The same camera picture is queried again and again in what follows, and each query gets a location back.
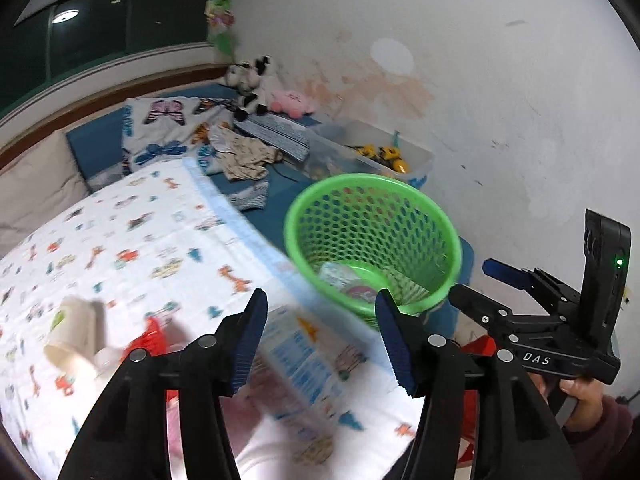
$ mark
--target window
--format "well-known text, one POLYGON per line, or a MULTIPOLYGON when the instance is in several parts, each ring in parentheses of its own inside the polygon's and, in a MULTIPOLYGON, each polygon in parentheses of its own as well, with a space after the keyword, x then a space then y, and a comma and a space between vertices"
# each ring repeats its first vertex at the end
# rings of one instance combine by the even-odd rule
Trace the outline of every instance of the window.
POLYGON ((46 82, 48 21, 49 9, 42 10, 0 41, 0 110, 46 82))
POLYGON ((207 39, 207 0, 62 0, 0 41, 0 117, 59 80, 127 54, 207 39))
POLYGON ((129 28, 130 52, 204 41, 207 0, 133 0, 129 28))
POLYGON ((67 0, 54 7, 50 63, 55 78, 126 50, 127 0, 67 0))

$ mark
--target green plastic basket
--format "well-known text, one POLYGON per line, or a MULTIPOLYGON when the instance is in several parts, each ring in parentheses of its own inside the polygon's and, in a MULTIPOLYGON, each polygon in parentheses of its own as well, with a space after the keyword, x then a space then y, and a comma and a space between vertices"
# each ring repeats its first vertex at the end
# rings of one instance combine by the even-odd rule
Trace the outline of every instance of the green plastic basket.
POLYGON ((318 277, 347 264, 375 290, 388 288, 405 314, 439 305, 462 265, 460 239, 436 203, 403 182, 369 173, 332 176, 303 191, 284 225, 289 257, 320 292, 376 326, 374 305, 318 277))

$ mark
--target folded cloth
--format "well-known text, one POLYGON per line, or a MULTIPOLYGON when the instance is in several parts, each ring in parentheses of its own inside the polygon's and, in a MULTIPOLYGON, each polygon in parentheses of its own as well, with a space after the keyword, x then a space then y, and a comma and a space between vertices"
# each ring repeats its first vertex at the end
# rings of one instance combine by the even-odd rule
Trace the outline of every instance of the folded cloth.
POLYGON ((209 142, 229 180, 260 180, 268 172, 265 164, 282 160, 282 154, 259 139, 243 137, 222 126, 209 131, 209 142))
POLYGON ((229 203, 238 209, 238 211, 247 211, 249 209, 264 209, 267 205, 267 193, 269 192, 269 183, 267 181, 253 184, 242 191, 227 195, 229 203))

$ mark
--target human hand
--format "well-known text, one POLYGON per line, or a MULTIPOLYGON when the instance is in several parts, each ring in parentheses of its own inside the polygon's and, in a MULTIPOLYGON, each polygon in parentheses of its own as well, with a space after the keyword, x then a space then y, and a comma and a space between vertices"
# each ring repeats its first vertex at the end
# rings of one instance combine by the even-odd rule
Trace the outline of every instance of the human hand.
MULTIPOLYGON (((548 392, 543 377, 538 374, 529 374, 529 377, 546 400, 548 392)), ((602 418, 602 383, 595 379, 578 378, 571 381, 562 380, 559 386, 564 393, 578 399, 578 404, 564 427, 574 433, 594 428, 602 418)))

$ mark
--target sleeve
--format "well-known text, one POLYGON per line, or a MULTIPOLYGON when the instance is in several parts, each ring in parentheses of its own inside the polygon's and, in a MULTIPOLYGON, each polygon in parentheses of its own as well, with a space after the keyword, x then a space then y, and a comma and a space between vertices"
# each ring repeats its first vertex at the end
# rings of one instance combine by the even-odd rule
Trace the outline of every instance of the sleeve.
POLYGON ((609 396, 603 397, 602 404, 602 418, 594 428, 581 433, 564 430, 584 480, 599 480, 631 434, 633 420, 629 410, 609 396))

